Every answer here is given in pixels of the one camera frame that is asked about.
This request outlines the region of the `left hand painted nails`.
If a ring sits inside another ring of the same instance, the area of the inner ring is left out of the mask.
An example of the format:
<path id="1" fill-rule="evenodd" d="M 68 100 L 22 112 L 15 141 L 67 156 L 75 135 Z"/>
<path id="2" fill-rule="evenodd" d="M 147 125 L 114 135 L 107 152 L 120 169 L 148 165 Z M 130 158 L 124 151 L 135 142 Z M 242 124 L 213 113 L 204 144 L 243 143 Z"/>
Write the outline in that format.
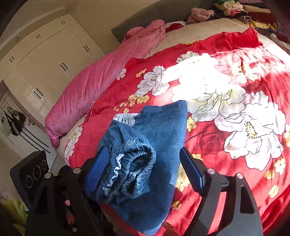
<path id="1" fill-rule="evenodd" d="M 72 225 L 75 222 L 75 218 L 74 218 L 73 214 L 71 213 L 71 211 L 68 208 L 70 206 L 69 199 L 65 200 L 64 203 L 66 205 L 66 218 L 67 218 L 68 224 Z"/>

